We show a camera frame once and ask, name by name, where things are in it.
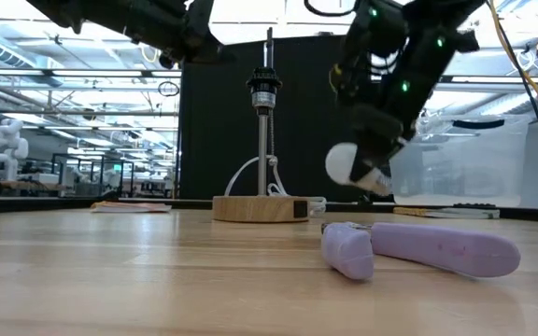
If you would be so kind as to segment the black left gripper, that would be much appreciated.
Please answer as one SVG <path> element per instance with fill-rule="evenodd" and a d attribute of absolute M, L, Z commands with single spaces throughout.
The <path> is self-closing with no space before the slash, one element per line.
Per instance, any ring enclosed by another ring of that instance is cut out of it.
<path fill-rule="evenodd" d="M 159 63 L 233 63 L 237 55 L 210 32 L 215 0 L 193 0 L 181 19 L 174 40 L 164 47 Z"/>

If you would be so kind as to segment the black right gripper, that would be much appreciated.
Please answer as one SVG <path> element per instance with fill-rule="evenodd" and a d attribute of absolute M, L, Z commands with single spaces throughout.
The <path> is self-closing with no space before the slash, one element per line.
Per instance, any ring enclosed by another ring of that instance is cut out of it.
<path fill-rule="evenodd" d="M 399 100 L 380 108 L 357 102 L 350 108 L 350 118 L 358 148 L 353 155 L 349 180 L 357 183 L 375 168 L 388 165 L 415 137 L 418 105 Z"/>

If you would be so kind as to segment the white lightbulb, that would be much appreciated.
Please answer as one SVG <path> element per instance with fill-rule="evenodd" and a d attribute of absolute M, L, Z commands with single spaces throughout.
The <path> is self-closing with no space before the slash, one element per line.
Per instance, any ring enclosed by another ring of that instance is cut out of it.
<path fill-rule="evenodd" d="M 353 155 L 357 148 L 354 143 L 339 143 L 330 149 L 325 159 L 325 169 L 330 179 L 339 185 L 371 191 L 380 196 L 390 195 L 390 178 L 378 168 L 357 183 L 349 180 Z"/>

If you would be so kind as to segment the wooden base table lamp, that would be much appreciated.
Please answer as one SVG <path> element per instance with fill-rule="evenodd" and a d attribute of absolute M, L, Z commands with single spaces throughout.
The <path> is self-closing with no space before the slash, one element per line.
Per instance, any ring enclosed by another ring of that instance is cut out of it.
<path fill-rule="evenodd" d="M 218 221 L 261 224 L 306 222 L 309 219 L 306 198 L 286 195 L 270 196 L 268 193 L 269 117 L 275 108 L 276 94 L 282 83 L 273 68 L 264 66 L 253 70 L 247 86 L 250 89 L 252 107 L 259 118 L 259 153 L 251 160 L 258 163 L 258 194 L 255 196 L 230 194 L 237 176 L 248 166 L 245 163 L 230 180 L 224 194 L 213 198 L 213 218 Z"/>

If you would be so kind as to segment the black divider panel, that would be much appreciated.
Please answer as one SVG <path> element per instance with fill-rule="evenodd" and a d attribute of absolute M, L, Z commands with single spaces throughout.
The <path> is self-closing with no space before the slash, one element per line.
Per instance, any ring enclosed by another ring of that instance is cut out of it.
<path fill-rule="evenodd" d="M 335 184 L 325 171 L 330 148 L 354 139 L 347 115 L 336 109 L 328 73 L 339 56 L 341 39 L 307 36 L 274 43 L 276 73 L 283 83 L 274 110 L 278 172 L 288 194 L 319 196 L 352 203 L 360 189 Z M 258 117 L 246 85 L 263 63 L 262 42 L 230 47 L 236 61 L 187 64 L 183 69 L 179 128 L 181 160 L 179 196 L 210 200 L 228 182 L 235 195 L 257 192 Z"/>

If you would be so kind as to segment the clear plastic storage bin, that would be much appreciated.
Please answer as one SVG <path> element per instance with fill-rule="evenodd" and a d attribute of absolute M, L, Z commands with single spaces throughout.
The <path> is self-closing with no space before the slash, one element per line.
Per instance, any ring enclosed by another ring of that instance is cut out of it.
<path fill-rule="evenodd" d="M 389 161 L 394 202 L 520 205 L 529 123 L 503 115 L 420 119 Z"/>

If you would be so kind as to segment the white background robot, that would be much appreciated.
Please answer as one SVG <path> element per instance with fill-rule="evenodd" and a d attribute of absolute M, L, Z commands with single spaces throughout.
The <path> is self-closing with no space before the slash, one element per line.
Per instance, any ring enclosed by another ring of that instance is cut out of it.
<path fill-rule="evenodd" d="M 0 179 L 16 181 L 19 160 L 29 154 L 28 141 L 21 137 L 23 122 L 18 119 L 3 119 L 0 124 Z"/>

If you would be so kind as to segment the distant wooden bench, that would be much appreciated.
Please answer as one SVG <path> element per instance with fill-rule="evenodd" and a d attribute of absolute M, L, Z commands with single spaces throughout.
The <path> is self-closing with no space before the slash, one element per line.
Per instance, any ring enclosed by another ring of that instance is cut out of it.
<path fill-rule="evenodd" d="M 0 182 L 2 189 L 35 189 L 40 191 L 61 191 L 68 190 L 68 186 L 61 184 L 50 184 L 40 182 L 28 182 L 28 181 L 2 181 Z"/>

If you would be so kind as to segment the purple handled pliers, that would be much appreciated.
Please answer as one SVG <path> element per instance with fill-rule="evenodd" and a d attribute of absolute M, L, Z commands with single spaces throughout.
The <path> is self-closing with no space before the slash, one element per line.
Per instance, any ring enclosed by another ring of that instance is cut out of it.
<path fill-rule="evenodd" d="M 324 223 L 320 249 L 330 267 L 357 281 L 373 277 L 376 255 L 481 278 L 508 275 L 521 261 L 516 244 L 498 235 L 404 223 Z"/>

